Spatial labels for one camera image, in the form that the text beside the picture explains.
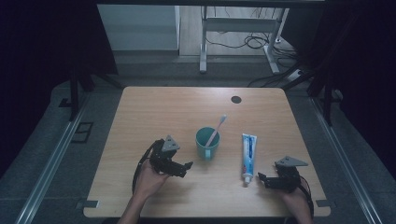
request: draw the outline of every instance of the white wall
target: white wall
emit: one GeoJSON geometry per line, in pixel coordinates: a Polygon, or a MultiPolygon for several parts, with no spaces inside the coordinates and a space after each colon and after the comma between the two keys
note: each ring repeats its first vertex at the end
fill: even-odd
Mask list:
{"type": "Polygon", "coordinates": [[[177,50],[178,6],[98,5],[113,50],[177,50]]]}

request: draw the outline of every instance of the teal cup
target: teal cup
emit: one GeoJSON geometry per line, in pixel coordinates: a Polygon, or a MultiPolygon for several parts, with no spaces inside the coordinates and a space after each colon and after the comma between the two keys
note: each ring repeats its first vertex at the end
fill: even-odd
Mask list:
{"type": "Polygon", "coordinates": [[[206,161],[211,161],[213,159],[219,146],[219,132],[216,133],[210,145],[208,147],[205,146],[214,131],[214,128],[204,127],[198,130],[197,134],[195,135],[195,143],[197,145],[198,155],[206,161]]]}

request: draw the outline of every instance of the wooden floor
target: wooden floor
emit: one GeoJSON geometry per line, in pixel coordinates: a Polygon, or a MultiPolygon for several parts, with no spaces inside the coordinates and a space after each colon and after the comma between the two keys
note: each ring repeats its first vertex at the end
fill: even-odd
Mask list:
{"type": "MultiPolygon", "coordinates": [[[[202,42],[202,7],[180,7],[180,51],[179,54],[183,56],[187,55],[199,55],[200,46],[202,42]]],[[[264,19],[276,19],[280,9],[274,8],[262,8],[262,7],[208,7],[207,17],[230,17],[230,18],[264,18],[264,19]]],[[[230,48],[239,47],[245,44],[245,38],[250,33],[221,33],[221,32],[209,32],[207,33],[207,55],[263,55],[264,51],[262,48],[252,49],[249,46],[242,48],[230,48]],[[210,44],[219,43],[221,45],[230,46],[224,47],[221,45],[210,44]]],[[[263,37],[263,34],[254,34],[255,36],[263,37]]],[[[259,40],[249,42],[252,47],[259,47],[264,42],[259,40]]]]}

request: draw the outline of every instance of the wooden table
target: wooden table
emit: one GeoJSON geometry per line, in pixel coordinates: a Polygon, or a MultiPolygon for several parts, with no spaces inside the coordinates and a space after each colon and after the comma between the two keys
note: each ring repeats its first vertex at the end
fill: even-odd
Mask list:
{"type": "Polygon", "coordinates": [[[120,99],[106,146],[92,183],[87,217],[120,217],[132,196],[136,165],[149,146],[171,134],[181,149],[173,161],[194,164],[184,178],[170,177],[146,203],[142,217],[285,217],[286,206],[256,176],[244,186],[242,133],[258,136],[255,175],[277,176],[274,162],[286,155],[308,162],[298,170],[312,190],[315,216],[330,207],[317,207],[326,196],[303,138],[281,89],[128,87],[120,99]],[[232,102],[233,96],[242,99],[232,102]],[[203,126],[222,124],[213,161],[196,152],[195,133],[203,126]]]}

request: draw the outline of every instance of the cup handle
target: cup handle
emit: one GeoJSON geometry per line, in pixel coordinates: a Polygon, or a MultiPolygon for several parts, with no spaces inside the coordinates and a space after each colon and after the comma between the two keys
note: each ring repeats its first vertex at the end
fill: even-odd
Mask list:
{"type": "Polygon", "coordinates": [[[205,159],[208,161],[208,160],[210,160],[210,150],[209,149],[206,149],[205,150],[205,159]]]}

